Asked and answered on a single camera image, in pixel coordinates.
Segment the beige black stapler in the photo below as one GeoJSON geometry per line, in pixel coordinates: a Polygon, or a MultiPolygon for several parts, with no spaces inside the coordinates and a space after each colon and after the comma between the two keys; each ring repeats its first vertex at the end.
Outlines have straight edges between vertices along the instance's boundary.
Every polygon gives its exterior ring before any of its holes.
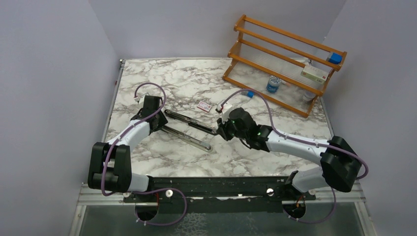
{"type": "Polygon", "coordinates": [[[201,137],[206,137],[207,135],[216,136],[217,130],[213,125],[203,123],[195,118],[188,117],[186,115],[174,112],[169,109],[166,109],[164,111],[164,114],[166,117],[186,124],[188,128],[186,130],[180,131],[165,125],[164,127],[162,127],[163,132],[173,135],[174,137],[179,138],[185,143],[190,144],[202,151],[208,153],[213,151],[213,147],[211,144],[199,139],[201,137]]]}

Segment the red white staple box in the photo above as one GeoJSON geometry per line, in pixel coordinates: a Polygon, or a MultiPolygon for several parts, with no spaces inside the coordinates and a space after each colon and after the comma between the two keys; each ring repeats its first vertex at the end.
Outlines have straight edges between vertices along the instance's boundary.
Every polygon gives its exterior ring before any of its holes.
{"type": "Polygon", "coordinates": [[[212,106],[208,103],[200,101],[197,105],[197,108],[201,109],[202,111],[209,112],[211,110],[212,106]]]}

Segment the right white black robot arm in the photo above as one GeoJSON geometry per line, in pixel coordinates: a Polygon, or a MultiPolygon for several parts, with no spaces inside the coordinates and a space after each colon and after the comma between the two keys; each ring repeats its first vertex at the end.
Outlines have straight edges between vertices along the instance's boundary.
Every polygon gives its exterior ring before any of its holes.
{"type": "Polygon", "coordinates": [[[245,141],[251,149],[286,153],[317,165],[307,171],[294,171],[287,178],[284,195],[290,200],[296,200],[311,189],[326,186],[350,192],[362,167],[341,137],[316,140],[278,133],[272,126],[257,124],[243,108],[223,109],[217,126],[217,134],[226,141],[237,138],[245,141]]]}

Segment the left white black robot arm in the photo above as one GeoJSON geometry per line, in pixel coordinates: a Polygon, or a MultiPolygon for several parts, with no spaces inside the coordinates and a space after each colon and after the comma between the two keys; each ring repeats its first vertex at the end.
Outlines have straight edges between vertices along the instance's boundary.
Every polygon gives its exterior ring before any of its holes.
{"type": "Polygon", "coordinates": [[[155,189],[150,185],[151,177],[132,173],[131,153],[143,139],[168,123],[160,110],[162,104],[162,97],[143,95],[139,112],[128,126],[109,141],[92,146],[89,188],[100,189],[103,194],[136,192],[143,202],[153,199],[155,189]]]}

